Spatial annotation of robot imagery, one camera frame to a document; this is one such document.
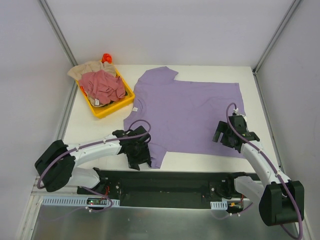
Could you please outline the purple t-shirt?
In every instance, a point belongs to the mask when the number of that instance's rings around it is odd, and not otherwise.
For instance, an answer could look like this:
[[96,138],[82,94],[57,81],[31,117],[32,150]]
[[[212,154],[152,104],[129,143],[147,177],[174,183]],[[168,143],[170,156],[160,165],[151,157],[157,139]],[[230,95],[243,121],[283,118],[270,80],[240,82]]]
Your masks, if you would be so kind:
[[135,99],[124,129],[150,129],[151,167],[159,169],[167,152],[241,158],[236,150],[213,142],[226,109],[236,103],[244,114],[238,83],[180,81],[166,66],[145,71],[134,86]]

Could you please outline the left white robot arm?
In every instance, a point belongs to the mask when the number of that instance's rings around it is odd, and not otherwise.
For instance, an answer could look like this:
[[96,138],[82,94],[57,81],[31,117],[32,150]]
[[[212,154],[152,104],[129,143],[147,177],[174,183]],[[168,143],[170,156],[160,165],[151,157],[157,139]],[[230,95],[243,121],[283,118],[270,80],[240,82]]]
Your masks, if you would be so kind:
[[98,167],[81,165],[107,156],[125,155],[130,169],[151,164],[149,131],[142,125],[136,129],[115,130],[104,138],[77,144],[54,141],[35,162],[40,178],[38,189],[56,192],[65,186],[76,186],[78,194],[107,194],[107,178]]

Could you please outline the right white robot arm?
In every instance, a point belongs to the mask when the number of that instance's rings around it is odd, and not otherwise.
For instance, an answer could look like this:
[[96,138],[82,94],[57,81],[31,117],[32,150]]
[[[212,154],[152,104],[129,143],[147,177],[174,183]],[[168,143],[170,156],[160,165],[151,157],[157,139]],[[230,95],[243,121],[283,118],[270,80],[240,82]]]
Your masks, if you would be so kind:
[[256,183],[245,172],[231,173],[221,187],[224,198],[244,195],[258,205],[260,217],[267,226],[304,220],[304,186],[298,180],[291,180],[271,162],[258,136],[248,131],[244,116],[233,114],[227,121],[220,121],[213,141],[242,154],[261,181],[261,184]]

